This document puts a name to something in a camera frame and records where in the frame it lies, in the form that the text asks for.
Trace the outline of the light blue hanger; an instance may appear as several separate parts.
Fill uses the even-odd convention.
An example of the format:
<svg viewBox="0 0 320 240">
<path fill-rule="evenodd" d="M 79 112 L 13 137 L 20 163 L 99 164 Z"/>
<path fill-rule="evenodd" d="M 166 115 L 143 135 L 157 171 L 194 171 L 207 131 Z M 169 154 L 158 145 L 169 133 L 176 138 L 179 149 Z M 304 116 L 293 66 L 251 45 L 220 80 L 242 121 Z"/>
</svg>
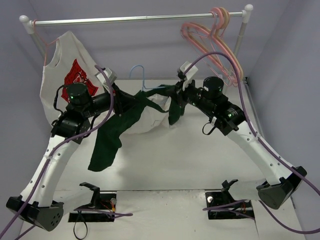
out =
<svg viewBox="0 0 320 240">
<path fill-rule="evenodd" d="M 156 87 L 147 87 L 146 86 L 146 77 L 145 77 L 145 68 L 143 65 L 141 64 L 137 64 L 137 65 L 134 65 L 130 71 L 129 71 L 129 79 L 132 78 L 132 73 L 134 71 L 134 69 L 136 68 L 141 68 L 142 69 L 142 85 L 141 85 L 141 90 L 143 92 L 145 92 L 146 90 L 156 90 L 156 89 L 164 89 L 165 87 L 164 86 L 156 86 Z"/>
</svg>

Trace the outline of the green and white t shirt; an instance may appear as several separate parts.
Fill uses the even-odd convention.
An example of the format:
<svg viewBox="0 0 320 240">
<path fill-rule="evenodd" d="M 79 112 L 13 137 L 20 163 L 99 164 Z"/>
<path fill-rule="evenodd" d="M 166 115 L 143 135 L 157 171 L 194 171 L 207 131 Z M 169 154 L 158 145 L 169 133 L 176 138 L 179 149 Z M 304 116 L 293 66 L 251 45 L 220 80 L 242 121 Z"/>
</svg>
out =
<svg viewBox="0 0 320 240">
<path fill-rule="evenodd" d="M 122 134 L 141 134 L 161 123 L 170 127 L 185 113 L 185 106 L 178 103 L 172 85 L 149 91 L 139 91 L 137 101 L 123 115 L 113 115 L 98 130 L 88 170 L 101 172 L 110 167 L 122 147 Z"/>
</svg>

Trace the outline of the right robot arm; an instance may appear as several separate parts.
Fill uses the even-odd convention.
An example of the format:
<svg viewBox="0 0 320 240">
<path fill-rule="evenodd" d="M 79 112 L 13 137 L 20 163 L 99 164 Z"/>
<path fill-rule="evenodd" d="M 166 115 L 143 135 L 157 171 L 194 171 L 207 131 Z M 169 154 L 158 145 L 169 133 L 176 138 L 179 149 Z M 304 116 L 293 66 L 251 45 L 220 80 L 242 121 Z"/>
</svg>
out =
<svg viewBox="0 0 320 240">
<path fill-rule="evenodd" d="M 182 106 L 190 104 L 204 113 L 213 128 L 236 143 L 264 176 L 256 181 L 225 180 L 221 184 L 222 202 L 233 206 L 239 200 L 259 200 L 271 209 L 279 209 L 301 184 L 299 176 L 306 176 L 306 170 L 285 160 L 278 161 L 271 153 L 272 148 L 261 143 L 262 138 L 246 119 L 244 111 L 222 93 L 220 78 L 207 77 L 199 88 L 194 81 L 186 87 L 184 83 L 180 80 L 174 86 L 177 102 Z"/>
</svg>

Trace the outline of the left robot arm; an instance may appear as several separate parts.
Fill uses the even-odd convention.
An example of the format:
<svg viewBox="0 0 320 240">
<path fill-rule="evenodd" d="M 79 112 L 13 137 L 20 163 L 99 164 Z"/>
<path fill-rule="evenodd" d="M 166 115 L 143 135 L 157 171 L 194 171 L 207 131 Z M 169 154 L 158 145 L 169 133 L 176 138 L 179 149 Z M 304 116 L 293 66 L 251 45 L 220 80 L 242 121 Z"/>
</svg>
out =
<svg viewBox="0 0 320 240">
<path fill-rule="evenodd" d="M 58 226 L 65 214 L 82 206 L 89 210 L 100 206 L 100 188 L 87 182 L 80 183 L 76 191 L 54 196 L 71 156 L 94 130 L 89 119 L 104 112 L 111 114 L 113 108 L 121 115 L 137 102 L 133 95 L 119 88 L 91 96 L 87 85 L 79 82 L 66 86 L 66 93 L 69 104 L 54 122 L 36 172 L 20 195 L 11 196 L 6 203 L 16 218 L 48 232 Z"/>
</svg>

